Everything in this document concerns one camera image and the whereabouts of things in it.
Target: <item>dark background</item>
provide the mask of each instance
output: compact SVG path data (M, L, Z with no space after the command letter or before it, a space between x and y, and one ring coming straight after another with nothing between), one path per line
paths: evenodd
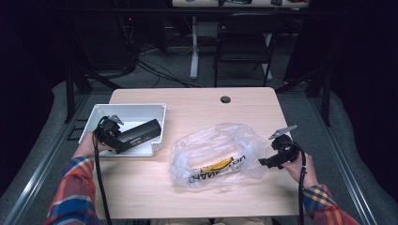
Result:
M65 80L70 60L90 67L84 44L39 7L40 1L6 1L0 6L1 117L0 162L3 194L35 144L53 105L52 88ZM313 0L312 12L347 12L332 20L308 18L298 36L286 79L320 67L335 38L338 50L332 90L350 117L361 158L377 182L398 200L398 27L393 1Z

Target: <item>table hole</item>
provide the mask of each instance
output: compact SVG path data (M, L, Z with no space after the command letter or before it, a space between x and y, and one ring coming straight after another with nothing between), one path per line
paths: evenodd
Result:
M222 103L228 104L229 102L231 102L231 98L230 97L222 97L221 98Z

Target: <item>chair backrest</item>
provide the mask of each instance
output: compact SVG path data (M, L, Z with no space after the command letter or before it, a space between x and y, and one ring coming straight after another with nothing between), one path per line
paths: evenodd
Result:
M218 30L237 34L279 33L283 20L272 14L234 13L222 18Z

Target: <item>yellow object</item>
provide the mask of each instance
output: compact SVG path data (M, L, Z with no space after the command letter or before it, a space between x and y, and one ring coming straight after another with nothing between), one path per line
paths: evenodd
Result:
M215 170L220 170L224 167L226 167L227 165L229 165L229 163L231 163L234 160L233 157L224 159L220 162L217 162L216 164L210 165L210 166L206 166L204 168L201 169L201 173L206 173L209 171L215 171Z

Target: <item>orange and blue plaid sleeve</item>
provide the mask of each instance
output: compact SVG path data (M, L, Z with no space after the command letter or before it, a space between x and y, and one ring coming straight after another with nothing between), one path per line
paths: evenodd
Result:
M331 198L325 185L312 186L303 190L303 204L314 224L357 225L355 219L342 210Z
M44 224L100 224L93 169L91 157L73 158L65 165Z

